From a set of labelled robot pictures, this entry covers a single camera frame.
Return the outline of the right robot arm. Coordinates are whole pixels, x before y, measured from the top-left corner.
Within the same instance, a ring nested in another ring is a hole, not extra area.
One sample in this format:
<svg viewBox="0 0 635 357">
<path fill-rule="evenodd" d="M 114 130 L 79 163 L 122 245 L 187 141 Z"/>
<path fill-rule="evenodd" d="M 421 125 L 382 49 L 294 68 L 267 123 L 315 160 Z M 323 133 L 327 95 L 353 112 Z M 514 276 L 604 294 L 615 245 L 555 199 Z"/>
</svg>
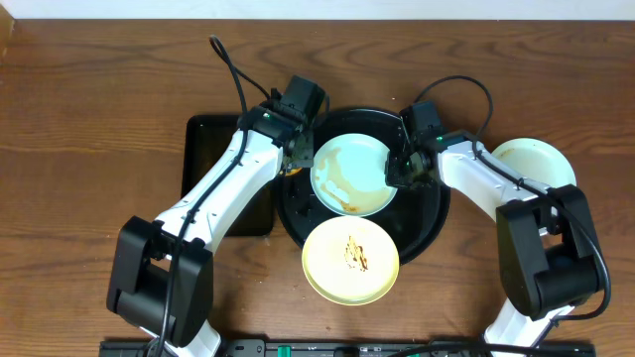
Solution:
<svg viewBox="0 0 635 357">
<path fill-rule="evenodd" d="M 391 149 L 386 182 L 452 188 L 496 224 L 505 303 L 473 349 L 491 356 L 549 356 L 542 343 L 565 321 L 598 317 L 610 276 L 588 201 L 572 184 L 551 187 L 495 159 L 464 131 L 419 130 Z"/>
</svg>

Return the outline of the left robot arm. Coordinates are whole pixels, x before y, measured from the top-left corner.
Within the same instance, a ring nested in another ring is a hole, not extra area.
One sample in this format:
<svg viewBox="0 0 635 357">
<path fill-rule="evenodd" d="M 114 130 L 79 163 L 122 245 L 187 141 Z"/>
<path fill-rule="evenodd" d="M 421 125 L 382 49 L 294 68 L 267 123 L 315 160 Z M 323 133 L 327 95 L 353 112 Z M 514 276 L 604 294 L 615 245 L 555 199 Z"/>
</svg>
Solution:
<svg viewBox="0 0 635 357">
<path fill-rule="evenodd" d="M 252 108 L 189 193 L 154 220 L 133 216 L 121 228 L 106 305 L 153 335 L 144 355 L 215 355 L 221 338 L 207 321 L 214 254 L 264 185 L 313 158 L 316 117 L 284 104 Z"/>
</svg>

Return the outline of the green and yellow sponge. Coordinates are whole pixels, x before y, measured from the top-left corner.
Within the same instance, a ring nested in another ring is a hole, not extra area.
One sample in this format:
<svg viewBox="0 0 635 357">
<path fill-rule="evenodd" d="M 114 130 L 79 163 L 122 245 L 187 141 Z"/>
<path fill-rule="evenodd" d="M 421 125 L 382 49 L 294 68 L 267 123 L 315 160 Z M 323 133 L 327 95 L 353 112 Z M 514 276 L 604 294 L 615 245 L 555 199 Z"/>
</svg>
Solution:
<svg viewBox="0 0 635 357">
<path fill-rule="evenodd" d="M 295 169 L 290 169 L 288 171 L 285 171 L 284 176 L 285 177 L 291 177 L 293 175 L 298 174 L 303 168 L 295 168 Z"/>
</svg>

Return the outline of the pale green plate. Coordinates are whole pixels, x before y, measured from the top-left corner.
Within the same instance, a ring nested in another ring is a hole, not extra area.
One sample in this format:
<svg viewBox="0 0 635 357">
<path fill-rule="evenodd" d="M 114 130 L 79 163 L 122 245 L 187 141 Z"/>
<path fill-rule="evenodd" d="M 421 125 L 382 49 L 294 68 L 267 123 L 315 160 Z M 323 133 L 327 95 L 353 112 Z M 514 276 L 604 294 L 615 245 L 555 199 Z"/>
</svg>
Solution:
<svg viewBox="0 0 635 357">
<path fill-rule="evenodd" d="M 519 174 L 551 187 L 577 185 L 572 165 L 552 145 L 533 138 L 517 138 L 498 146 L 492 156 Z"/>
</svg>

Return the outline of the light blue plate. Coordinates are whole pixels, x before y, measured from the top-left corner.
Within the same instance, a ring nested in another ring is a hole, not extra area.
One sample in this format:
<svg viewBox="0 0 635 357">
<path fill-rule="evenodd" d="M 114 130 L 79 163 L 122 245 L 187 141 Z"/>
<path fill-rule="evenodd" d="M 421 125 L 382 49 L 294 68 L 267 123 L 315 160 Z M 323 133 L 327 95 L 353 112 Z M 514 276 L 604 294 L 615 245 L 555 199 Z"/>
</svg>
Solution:
<svg viewBox="0 0 635 357">
<path fill-rule="evenodd" d="M 364 134 L 343 134 L 321 145 L 310 183 L 317 199 L 340 215 L 369 216 L 384 209 L 397 189 L 386 183 L 389 148 Z"/>
</svg>

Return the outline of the yellow plate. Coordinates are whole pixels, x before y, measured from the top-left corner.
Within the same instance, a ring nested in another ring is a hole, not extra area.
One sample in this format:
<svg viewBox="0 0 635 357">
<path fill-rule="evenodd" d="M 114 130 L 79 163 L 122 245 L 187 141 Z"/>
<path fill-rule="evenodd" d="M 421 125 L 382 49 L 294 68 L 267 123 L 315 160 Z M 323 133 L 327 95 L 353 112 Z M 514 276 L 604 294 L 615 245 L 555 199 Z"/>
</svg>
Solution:
<svg viewBox="0 0 635 357">
<path fill-rule="evenodd" d="M 339 216 L 309 234 L 302 267 L 309 284 L 322 297 L 342 305 L 364 305 L 391 290 L 400 258 L 396 244 L 378 224 Z"/>
</svg>

